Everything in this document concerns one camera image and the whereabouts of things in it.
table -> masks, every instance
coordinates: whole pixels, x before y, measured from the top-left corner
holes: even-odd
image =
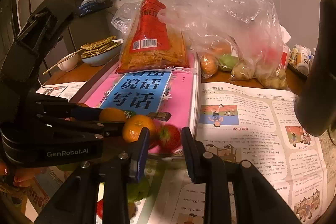
[[[98,71],[100,71],[104,66],[99,67],[91,67],[85,63],[80,63],[78,66],[70,71],[57,71],[52,75],[52,77],[45,83],[45,85],[53,85],[53,84],[61,84],[61,83],[68,83],[68,82],[82,82],[88,81],[92,78]],[[208,79],[202,79],[203,83],[208,82],[230,82],[229,81],[230,74],[227,72],[217,72],[215,75]],[[304,87],[304,80],[299,78],[293,71],[290,69],[286,70],[286,77],[287,77],[287,84],[289,89],[295,93],[296,95],[300,95],[302,89]],[[232,84],[251,87],[251,88],[264,88],[256,79],[251,79],[247,81],[235,81]],[[336,164],[334,157],[336,155],[336,146],[330,141],[329,135],[327,131],[323,133],[322,136],[319,137],[321,142],[321,147],[323,151],[323,156],[325,160],[325,164],[327,167],[328,172],[328,198],[327,201],[331,202],[330,211],[336,211],[336,199],[334,197],[334,189],[336,185]]]

green fruit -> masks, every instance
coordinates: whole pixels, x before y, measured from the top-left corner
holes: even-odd
[[[149,181],[143,176],[139,183],[127,184],[127,202],[137,202],[147,197],[149,192]]]
[[[57,165],[56,167],[63,172],[72,172],[78,167],[79,164],[80,162],[75,162],[72,164]]]
[[[223,71],[231,71],[232,68],[237,64],[238,57],[232,56],[231,54],[223,54],[218,58],[219,67]]]

blue bowl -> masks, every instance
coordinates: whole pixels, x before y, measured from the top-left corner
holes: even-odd
[[[81,57],[84,63],[89,64],[92,67],[97,67],[101,65],[105,65],[109,62],[113,57],[120,54],[121,45],[123,43],[122,39],[114,40],[114,42],[120,43],[115,48],[110,49],[108,52],[103,52],[91,57]]]

red fruit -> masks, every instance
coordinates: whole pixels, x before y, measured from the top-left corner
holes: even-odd
[[[161,146],[171,151],[181,144],[181,133],[175,126],[166,124],[159,130],[159,139]]]
[[[100,219],[103,219],[103,199],[97,202],[97,215]]]

bowl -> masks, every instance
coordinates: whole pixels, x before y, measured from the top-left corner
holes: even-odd
[[[78,61],[80,60],[80,57],[78,54],[75,54],[74,56],[70,57],[69,59],[63,61],[62,63],[58,64],[60,70],[63,70],[65,72],[71,71],[74,68],[76,68]]]
[[[123,39],[116,39],[113,40],[114,42],[118,42],[119,45],[115,48],[110,49],[107,52],[99,53],[95,56],[91,57],[81,57],[82,61],[86,64],[89,64],[92,67],[97,67],[101,65],[105,65],[107,62],[109,62],[113,57],[118,55],[121,50],[121,45],[123,43]]]

